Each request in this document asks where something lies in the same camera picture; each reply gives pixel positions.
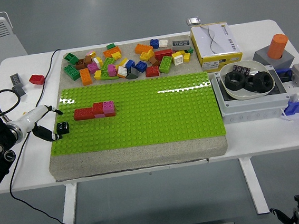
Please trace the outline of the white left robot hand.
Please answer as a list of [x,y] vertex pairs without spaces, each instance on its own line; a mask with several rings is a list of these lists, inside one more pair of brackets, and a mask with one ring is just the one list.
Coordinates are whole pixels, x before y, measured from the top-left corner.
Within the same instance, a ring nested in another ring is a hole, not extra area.
[[33,110],[24,114],[20,119],[18,119],[16,121],[16,125],[18,126],[19,130],[18,141],[22,141],[25,135],[29,132],[32,132],[38,138],[48,142],[62,139],[62,135],[56,134],[47,128],[37,125],[37,122],[51,111],[59,115],[63,114],[62,111],[58,110],[55,107],[52,107],[51,105],[39,105]]

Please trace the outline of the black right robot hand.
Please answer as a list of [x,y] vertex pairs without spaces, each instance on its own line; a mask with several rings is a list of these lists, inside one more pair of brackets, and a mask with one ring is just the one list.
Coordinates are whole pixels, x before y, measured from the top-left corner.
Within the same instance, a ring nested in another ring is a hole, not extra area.
[[295,224],[295,219],[294,217],[288,217],[284,212],[278,210],[278,209],[274,209],[274,208],[270,208],[270,212],[277,216],[278,220],[283,223],[283,224]]

